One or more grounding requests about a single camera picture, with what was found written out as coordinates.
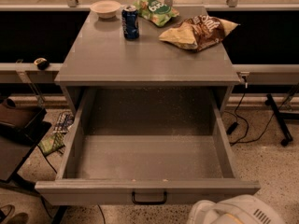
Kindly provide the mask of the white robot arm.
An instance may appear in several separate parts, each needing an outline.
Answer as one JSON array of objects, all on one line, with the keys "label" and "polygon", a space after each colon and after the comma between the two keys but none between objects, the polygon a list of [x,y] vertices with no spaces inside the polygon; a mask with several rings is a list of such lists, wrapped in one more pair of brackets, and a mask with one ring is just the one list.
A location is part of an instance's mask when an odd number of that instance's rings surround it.
[{"label": "white robot arm", "polygon": [[197,202],[186,224],[286,224],[268,204],[252,195],[239,195],[221,202]]}]

